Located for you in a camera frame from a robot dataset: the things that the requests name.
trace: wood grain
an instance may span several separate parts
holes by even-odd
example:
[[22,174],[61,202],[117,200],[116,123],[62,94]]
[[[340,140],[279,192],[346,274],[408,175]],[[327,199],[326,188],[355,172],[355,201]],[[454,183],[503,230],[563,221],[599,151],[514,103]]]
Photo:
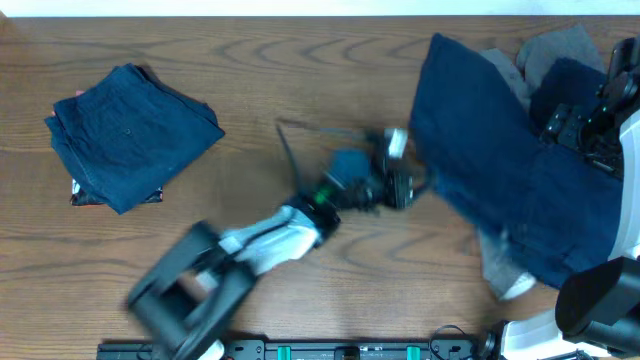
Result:
[[[143,336],[122,310],[132,284],[195,221],[268,216],[291,193],[279,116],[324,127],[405,126],[435,32],[514,56],[529,37],[582,22],[603,56],[637,17],[6,19],[0,23],[0,359],[91,359]],[[73,208],[49,145],[51,104],[115,65],[150,65],[211,105],[226,137],[172,180],[165,202],[118,216]],[[288,130],[317,172],[338,141]],[[417,338],[477,332],[551,307],[544,287],[498,304],[471,226],[426,196],[406,212],[343,215],[324,247],[264,277],[234,329],[285,338]]]

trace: black cable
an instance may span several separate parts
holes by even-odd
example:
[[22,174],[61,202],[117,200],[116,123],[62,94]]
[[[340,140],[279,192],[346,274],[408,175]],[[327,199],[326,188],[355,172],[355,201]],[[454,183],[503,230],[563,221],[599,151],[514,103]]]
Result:
[[[147,353],[149,355],[148,358],[142,357],[142,354],[144,354],[143,351],[144,353]],[[140,347],[136,352],[136,358],[138,360],[152,360],[152,357],[153,357],[152,351],[153,351],[153,347],[151,344],[140,344]]]
[[586,352],[582,352],[582,354],[580,354],[579,356],[582,356],[582,359],[584,359],[584,360],[595,360],[593,358],[593,356],[587,354]]
[[438,351],[433,350],[432,344],[433,341],[435,340],[435,337],[438,336],[438,334],[440,333],[440,331],[442,330],[446,330],[446,329],[455,329],[458,330],[462,333],[462,335],[469,337],[469,335],[467,335],[464,331],[462,331],[462,329],[460,329],[459,327],[455,326],[455,325],[444,325],[439,327],[438,329],[436,329],[436,331],[433,333],[433,335],[431,336],[431,340],[429,341],[429,351],[438,359],[438,360],[445,360],[443,359],[440,355],[438,355]]
[[634,47],[631,48],[631,55],[629,56],[629,62],[632,65],[640,65],[640,35],[638,35],[634,41]]
[[300,169],[298,168],[298,163],[296,162],[296,158],[293,156],[293,151],[291,151],[291,147],[289,147],[289,143],[287,143],[287,139],[284,137],[282,128],[278,123],[276,123],[276,130],[278,131],[278,136],[280,137],[280,142],[282,142],[284,151],[285,153],[287,153],[287,158],[289,158],[289,162],[291,163],[291,169],[293,170],[293,177],[295,181],[296,192],[301,192],[303,191],[302,176],[300,176]]
[[430,167],[425,165],[425,179],[422,184],[413,189],[413,199],[416,201],[420,196],[424,195],[435,184],[436,174]]
[[359,134],[354,130],[342,129],[342,128],[323,128],[313,124],[305,123],[298,120],[285,119],[285,118],[277,118],[276,122],[280,124],[284,124],[287,127],[305,129],[309,131],[318,131],[323,133],[328,133],[332,135],[341,135],[353,138],[354,140],[367,140],[367,136],[365,134]]

